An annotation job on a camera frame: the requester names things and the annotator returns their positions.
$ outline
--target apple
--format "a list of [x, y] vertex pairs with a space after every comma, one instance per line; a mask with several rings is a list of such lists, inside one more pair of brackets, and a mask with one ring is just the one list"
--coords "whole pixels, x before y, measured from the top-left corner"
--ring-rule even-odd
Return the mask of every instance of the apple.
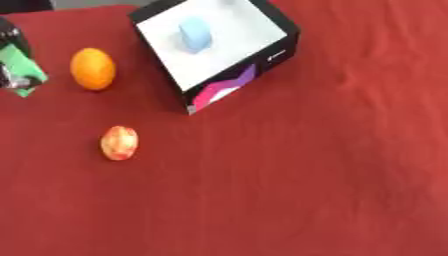
[[101, 138], [101, 149], [111, 160], [127, 160], [134, 155], [137, 147], [138, 136], [132, 128], [114, 126]]

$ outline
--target open box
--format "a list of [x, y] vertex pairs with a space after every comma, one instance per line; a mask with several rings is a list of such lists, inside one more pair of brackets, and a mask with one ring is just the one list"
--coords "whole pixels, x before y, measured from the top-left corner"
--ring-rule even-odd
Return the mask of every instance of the open box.
[[[266, 0], [158, 0], [130, 14], [181, 91], [189, 114], [243, 87], [295, 54], [298, 27]], [[179, 25], [199, 17], [212, 45], [192, 54]]]

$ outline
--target table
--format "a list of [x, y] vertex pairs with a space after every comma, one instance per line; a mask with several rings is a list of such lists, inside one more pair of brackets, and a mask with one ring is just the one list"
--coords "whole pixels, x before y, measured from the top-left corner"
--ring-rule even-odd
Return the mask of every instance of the table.
[[[448, 255], [448, 4], [273, 1], [303, 27], [298, 55], [188, 117], [113, 6], [9, 18], [50, 81], [0, 92], [0, 254]], [[69, 74], [84, 47], [118, 77]], [[106, 160], [99, 136], [141, 147]]]

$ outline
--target light blue object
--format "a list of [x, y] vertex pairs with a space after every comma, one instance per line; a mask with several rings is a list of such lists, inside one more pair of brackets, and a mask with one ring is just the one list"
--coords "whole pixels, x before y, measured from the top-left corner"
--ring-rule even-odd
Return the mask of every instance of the light blue object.
[[185, 46], [192, 53], [198, 53], [212, 44], [212, 35], [207, 23], [191, 17], [180, 24], [180, 32]]

